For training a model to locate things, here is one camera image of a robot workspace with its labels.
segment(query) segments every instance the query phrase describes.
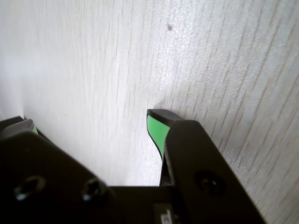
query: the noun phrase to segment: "black screw head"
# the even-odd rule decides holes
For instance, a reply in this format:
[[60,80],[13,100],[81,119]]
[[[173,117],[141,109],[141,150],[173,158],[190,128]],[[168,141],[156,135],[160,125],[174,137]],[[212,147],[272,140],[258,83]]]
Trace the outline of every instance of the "black screw head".
[[107,187],[105,183],[97,178],[88,180],[83,188],[82,195],[84,201],[90,201],[97,196],[103,196],[106,193]]
[[195,182],[199,189],[210,196],[221,196],[226,191],[226,183],[210,171],[199,171],[195,174]]
[[30,176],[14,189],[14,196],[23,201],[32,194],[39,193],[45,187],[46,181],[41,176]]

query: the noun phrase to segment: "white wall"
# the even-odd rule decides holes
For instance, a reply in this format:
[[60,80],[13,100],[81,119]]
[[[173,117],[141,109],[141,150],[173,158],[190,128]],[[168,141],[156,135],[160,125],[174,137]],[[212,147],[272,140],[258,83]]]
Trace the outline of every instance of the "white wall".
[[0,2],[0,117],[109,184],[155,185],[148,108],[198,120],[269,223],[299,220],[299,3]]

